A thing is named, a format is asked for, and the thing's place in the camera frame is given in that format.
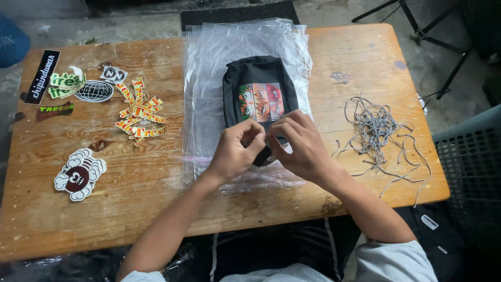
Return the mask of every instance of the tangled cord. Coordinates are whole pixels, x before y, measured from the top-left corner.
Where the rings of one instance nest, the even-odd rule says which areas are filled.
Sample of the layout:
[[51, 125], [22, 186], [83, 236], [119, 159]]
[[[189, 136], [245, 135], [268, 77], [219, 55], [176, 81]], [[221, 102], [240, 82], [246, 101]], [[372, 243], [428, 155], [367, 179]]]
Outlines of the tangled cord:
[[[350, 120], [348, 118], [348, 115], [346, 114], [346, 108], [348, 106], [348, 102], [354, 102], [356, 103], [355, 107], [355, 114], [354, 114], [354, 120]], [[358, 152], [360, 155], [361, 154], [369, 154], [372, 157], [371, 160], [364, 160], [363, 162], [370, 163], [372, 166], [367, 169], [366, 171], [359, 173], [359, 174], [354, 174], [352, 176], [360, 176], [368, 172], [369, 170], [372, 170], [376, 168], [378, 171], [382, 171], [383, 173], [386, 173], [388, 175], [392, 175], [397, 177], [396, 179], [393, 179], [390, 181], [386, 187], [383, 189], [381, 192], [381, 195], [379, 195], [379, 198], [383, 197], [384, 192], [388, 189], [391, 183], [399, 181], [401, 179], [405, 179], [409, 182], [415, 183], [415, 182], [420, 182], [424, 181], [423, 184], [419, 187], [419, 190], [416, 193], [416, 198], [414, 201], [414, 207], [417, 205], [417, 197], [419, 195], [419, 192], [421, 192], [421, 189], [424, 187], [426, 182], [431, 178], [431, 168], [428, 165], [428, 162], [426, 161], [425, 157], [417, 150], [416, 147], [416, 139], [412, 136], [412, 133], [414, 132], [414, 125], [410, 122], [405, 122], [405, 123], [398, 123], [392, 116], [391, 116], [391, 108], [388, 105], [380, 106], [378, 104], [375, 104], [366, 98], [362, 97], [362, 93], [360, 93], [360, 96], [355, 96], [350, 98], [348, 101], [346, 101], [345, 104], [345, 117], [346, 120], [349, 121], [350, 123], [358, 126], [358, 131], [359, 133], [355, 136], [353, 136], [343, 147], [341, 150], [341, 153], [344, 151], [348, 150], [355, 150]], [[409, 134], [398, 134], [398, 137], [405, 137], [402, 141], [402, 143], [397, 142], [393, 137], [391, 136], [397, 129], [404, 128], [410, 131]], [[413, 170], [417, 169], [421, 163], [415, 164], [409, 161], [407, 158], [407, 149], [405, 148], [405, 141], [411, 138], [414, 140], [414, 150], [418, 153], [418, 155], [423, 159], [423, 162], [425, 163], [426, 167], [428, 167], [429, 170], [429, 176], [426, 179], [419, 179], [419, 180], [413, 180], [407, 177], [407, 175], [412, 172]], [[361, 143], [361, 146], [353, 146], [352, 142], [354, 140], [358, 140]], [[381, 168], [381, 165], [386, 163], [384, 153], [381, 150], [381, 148], [388, 144], [389, 141], [392, 141], [396, 144], [398, 144], [401, 147], [400, 153], [398, 154], [398, 160], [397, 163], [400, 163], [400, 158], [402, 154], [404, 155], [405, 160], [410, 164], [415, 166], [415, 168], [412, 168], [409, 170], [406, 174], [404, 175], [398, 175], [395, 173], [390, 173], [385, 171], [384, 169]], [[331, 157], [339, 150], [341, 147], [341, 144], [339, 140], [336, 140], [338, 143], [338, 148], [332, 153]]]

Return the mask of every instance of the floor mat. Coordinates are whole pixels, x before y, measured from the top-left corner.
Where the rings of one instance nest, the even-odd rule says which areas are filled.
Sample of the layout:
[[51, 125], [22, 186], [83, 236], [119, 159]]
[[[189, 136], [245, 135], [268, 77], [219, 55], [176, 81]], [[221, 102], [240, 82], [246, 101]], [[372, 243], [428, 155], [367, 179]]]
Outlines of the floor mat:
[[186, 31], [186, 26], [199, 26], [202, 23], [238, 23], [269, 18], [282, 18], [292, 20], [299, 25], [298, 15], [292, 1], [283, 1], [258, 6], [185, 11], [181, 13], [181, 29]]

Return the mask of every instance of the wood grain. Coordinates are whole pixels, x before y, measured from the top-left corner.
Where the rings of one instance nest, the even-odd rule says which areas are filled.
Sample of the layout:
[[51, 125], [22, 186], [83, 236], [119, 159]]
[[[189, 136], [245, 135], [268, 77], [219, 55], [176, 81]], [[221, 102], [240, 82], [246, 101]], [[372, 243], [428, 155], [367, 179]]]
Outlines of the wood grain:
[[[343, 108], [346, 100], [363, 92], [374, 102], [389, 104], [397, 121], [411, 121], [416, 126], [418, 147], [433, 172], [419, 195], [419, 203], [447, 199], [449, 189], [409, 71], [395, 65], [396, 61], [405, 61], [392, 27], [376, 24], [307, 32], [314, 62], [310, 105], [328, 150], [337, 148], [336, 139], [344, 145], [356, 133], [345, 120]], [[13, 128], [0, 227], [1, 261], [130, 244], [180, 194], [181, 43], [181, 39], [166, 39], [58, 48], [61, 57], [56, 73], [68, 72], [71, 69], [67, 67], [75, 65], [82, 68], [88, 79], [98, 79], [98, 66], [111, 62], [129, 72], [129, 81], [143, 77], [149, 94], [164, 101], [161, 114], [169, 118], [168, 132], [135, 148], [133, 141], [114, 125], [119, 120], [118, 111], [126, 106], [116, 89], [114, 96], [103, 103], [88, 103], [75, 97], [52, 100], [45, 94], [41, 106], [62, 105], [70, 100], [75, 111], [40, 122], [36, 122], [38, 107], [19, 101], [18, 112], [26, 118]], [[42, 53], [32, 51], [25, 59], [20, 92], [30, 86]], [[334, 80], [335, 72], [344, 74], [344, 81]], [[73, 203], [68, 193], [54, 189], [54, 177], [71, 153], [99, 140], [112, 142], [93, 155], [106, 161], [107, 171], [91, 196]], [[397, 145], [388, 144], [384, 152], [387, 171], [402, 174], [410, 169], [408, 164], [397, 164]], [[418, 161], [415, 152], [409, 157]], [[352, 173], [369, 166], [362, 162], [367, 156], [353, 151], [338, 153], [335, 158]], [[409, 176], [424, 178], [428, 170], [422, 166]], [[357, 177], [377, 194], [392, 179], [376, 171]], [[412, 205], [419, 186], [407, 181], [393, 183], [383, 200], [392, 207]], [[340, 201], [312, 183], [274, 191], [216, 194], [187, 235], [342, 214], [346, 210]]]

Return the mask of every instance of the black pouch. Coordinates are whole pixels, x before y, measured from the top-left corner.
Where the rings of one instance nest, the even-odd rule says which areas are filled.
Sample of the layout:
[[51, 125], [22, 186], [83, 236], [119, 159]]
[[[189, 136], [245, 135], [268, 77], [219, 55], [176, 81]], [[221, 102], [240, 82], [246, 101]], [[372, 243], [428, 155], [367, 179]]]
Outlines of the black pouch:
[[[285, 114], [298, 109], [296, 90], [281, 58], [254, 56], [226, 65], [223, 76], [223, 111], [226, 127], [248, 118], [259, 122], [268, 132], [270, 126]], [[286, 144], [283, 136], [277, 136]], [[272, 163], [271, 149], [259, 153], [253, 165], [261, 167]]]

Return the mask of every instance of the concrete floor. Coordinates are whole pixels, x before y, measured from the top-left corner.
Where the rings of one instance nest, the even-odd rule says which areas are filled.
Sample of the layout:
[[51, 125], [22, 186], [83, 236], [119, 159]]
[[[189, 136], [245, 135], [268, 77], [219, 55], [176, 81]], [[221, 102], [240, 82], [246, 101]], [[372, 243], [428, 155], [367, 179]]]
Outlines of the concrete floor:
[[[297, 0], [295, 7], [303, 25], [325, 27], [350, 25], [352, 18], [384, 2], [384, 0]], [[112, 11], [106, 17], [99, 19], [25, 19], [17, 20], [17, 23], [30, 36], [32, 48], [74, 45], [91, 38], [96, 38], [98, 43], [171, 38], [181, 36], [179, 11], [183, 7], [191, 7], [190, 9], [204, 7], [189, 3], [187, 0], [175, 0], [147, 9]], [[218, 7], [249, 5], [241, 0], [223, 0], [217, 3]], [[422, 28], [450, 6], [450, 0], [408, 0], [407, 3]], [[393, 4], [360, 20], [357, 24], [378, 23], [396, 7], [397, 4]], [[459, 60], [459, 55], [429, 42], [416, 40], [402, 9], [386, 22], [395, 29], [417, 93], [423, 96], [437, 91]], [[462, 48], [466, 48], [470, 43], [470, 38], [457, 13], [446, 18], [429, 32], [429, 35]], [[14, 122], [16, 103], [19, 99], [21, 73], [21, 63], [0, 69], [0, 95], [3, 97], [0, 102], [3, 109], [0, 112], [0, 191], [7, 166], [10, 127]], [[481, 85], [486, 78], [500, 73], [499, 69], [486, 65], [475, 52], [472, 52], [450, 85], [452, 91], [441, 100], [429, 103], [426, 118], [431, 132], [445, 131], [489, 109]], [[346, 281], [350, 280], [349, 277], [351, 276], [347, 275]]]

